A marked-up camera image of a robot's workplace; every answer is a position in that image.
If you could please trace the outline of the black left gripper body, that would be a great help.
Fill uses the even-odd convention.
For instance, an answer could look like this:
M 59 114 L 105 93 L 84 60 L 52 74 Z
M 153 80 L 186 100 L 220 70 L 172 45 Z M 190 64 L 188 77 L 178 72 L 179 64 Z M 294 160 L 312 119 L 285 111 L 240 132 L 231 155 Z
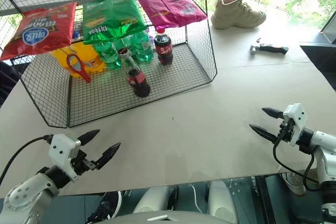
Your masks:
M 70 161 L 71 167 L 78 176 L 81 176 L 89 170 L 98 169 L 97 164 L 94 161 L 87 160 L 86 156 L 87 154 L 84 151 L 79 150 L 77 156 Z

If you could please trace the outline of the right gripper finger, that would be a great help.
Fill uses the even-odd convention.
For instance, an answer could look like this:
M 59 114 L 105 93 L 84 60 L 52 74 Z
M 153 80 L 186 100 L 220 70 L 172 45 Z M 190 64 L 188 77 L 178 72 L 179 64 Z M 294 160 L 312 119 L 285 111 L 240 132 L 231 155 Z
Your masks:
M 268 132 L 266 129 L 258 126 L 258 125 L 254 125 L 254 124 L 250 124 L 249 125 L 250 128 L 256 132 L 259 136 L 265 138 L 266 140 L 272 142 L 273 144 L 277 144 L 277 137 L 273 134 L 271 134 L 270 132 Z
M 275 108 L 265 107 L 265 108 L 262 108 L 262 110 L 272 118 L 284 119 L 283 112 Z

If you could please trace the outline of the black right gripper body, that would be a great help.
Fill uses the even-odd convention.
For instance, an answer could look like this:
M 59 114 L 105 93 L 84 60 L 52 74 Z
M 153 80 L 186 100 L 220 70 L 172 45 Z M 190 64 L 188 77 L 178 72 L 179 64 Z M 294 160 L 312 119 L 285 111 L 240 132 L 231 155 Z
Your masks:
M 275 144 L 278 145 L 281 141 L 290 142 L 294 126 L 295 122 L 293 119 L 283 120 L 280 124 L 280 131 L 276 137 Z

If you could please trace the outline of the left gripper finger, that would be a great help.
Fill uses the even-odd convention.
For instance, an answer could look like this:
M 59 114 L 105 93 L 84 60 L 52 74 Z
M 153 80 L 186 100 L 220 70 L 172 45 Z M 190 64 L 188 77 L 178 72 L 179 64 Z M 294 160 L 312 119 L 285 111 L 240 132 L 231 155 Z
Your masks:
M 95 161 L 95 168 L 97 170 L 100 170 L 104 167 L 106 163 L 108 163 L 116 154 L 120 147 L 121 143 L 118 142 L 112 146 L 110 146 L 105 152 L 103 152 L 102 156 Z
M 81 143 L 81 146 L 86 145 L 87 143 L 89 143 L 91 140 L 93 140 L 93 138 L 100 132 L 100 129 L 96 129 L 96 130 L 91 130 L 81 136 L 78 137 L 78 140 Z

